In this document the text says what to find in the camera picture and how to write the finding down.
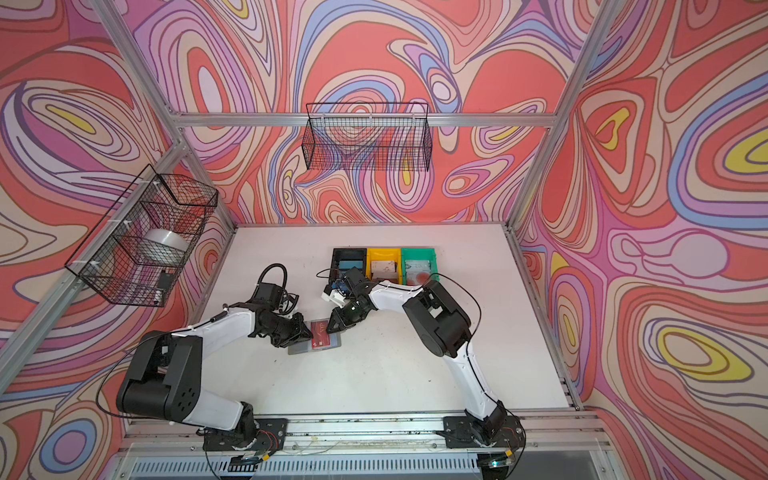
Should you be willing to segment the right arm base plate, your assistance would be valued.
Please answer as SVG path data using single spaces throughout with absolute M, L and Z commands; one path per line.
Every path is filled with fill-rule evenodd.
M 526 433 L 519 418 L 507 415 L 501 420 L 483 422 L 468 416 L 446 416 L 437 434 L 449 449 L 511 448 L 526 444 Z

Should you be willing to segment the red VIP card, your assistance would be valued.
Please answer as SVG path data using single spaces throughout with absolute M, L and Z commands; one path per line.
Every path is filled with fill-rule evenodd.
M 326 332 L 327 324 L 328 320 L 316 320 L 309 323 L 309 328 L 312 333 L 312 351 L 337 348 L 341 345 L 340 334 L 328 334 Z

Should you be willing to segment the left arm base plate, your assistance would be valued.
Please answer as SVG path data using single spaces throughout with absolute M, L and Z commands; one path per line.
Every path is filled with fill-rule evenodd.
M 234 430 L 202 428 L 207 452 L 256 452 L 273 454 L 283 449 L 288 419 L 280 417 L 257 418 L 250 423 L 240 422 Z

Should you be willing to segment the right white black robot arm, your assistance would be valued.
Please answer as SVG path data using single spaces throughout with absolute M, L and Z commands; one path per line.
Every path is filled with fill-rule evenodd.
M 488 385 L 476 362 L 473 323 L 468 314 L 431 274 L 426 283 L 406 286 L 373 281 L 352 268 L 325 286 L 322 298 L 334 305 L 327 331 L 343 332 L 374 311 L 405 315 L 427 350 L 443 359 L 464 399 L 472 441 L 490 446 L 501 434 L 508 411 Z

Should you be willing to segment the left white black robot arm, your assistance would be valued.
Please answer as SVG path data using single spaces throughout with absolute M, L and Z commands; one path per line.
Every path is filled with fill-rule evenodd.
M 241 338 L 266 338 L 279 349 L 312 339 L 299 296 L 287 290 L 281 263 L 260 274 L 251 297 L 224 306 L 207 321 L 171 332 L 151 331 L 140 340 L 118 390 L 122 414 L 194 426 L 208 442 L 246 450 L 256 444 L 260 427 L 253 407 L 203 388 L 203 363 Z

